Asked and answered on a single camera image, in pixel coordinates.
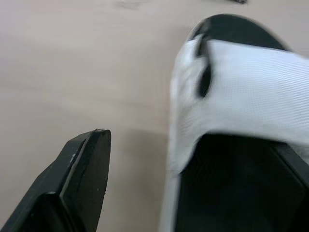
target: floor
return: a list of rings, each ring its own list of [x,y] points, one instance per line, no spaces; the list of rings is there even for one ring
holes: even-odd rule
[[[169,79],[188,32],[217,13],[270,28],[309,56],[307,0],[2,0],[0,227],[67,140],[112,131],[98,232],[155,232]]]

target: beige floor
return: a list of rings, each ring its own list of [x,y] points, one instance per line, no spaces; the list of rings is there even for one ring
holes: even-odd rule
[[[201,19],[235,13],[309,56],[307,0],[2,0],[0,227],[64,143],[112,131],[98,232],[154,232],[174,58]]]

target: white mesh strap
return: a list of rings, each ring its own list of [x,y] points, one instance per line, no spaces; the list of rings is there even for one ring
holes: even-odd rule
[[[223,132],[309,145],[309,61],[299,55],[209,41],[211,86],[198,97],[200,37],[176,59],[171,83],[169,168],[178,174],[200,136]]]

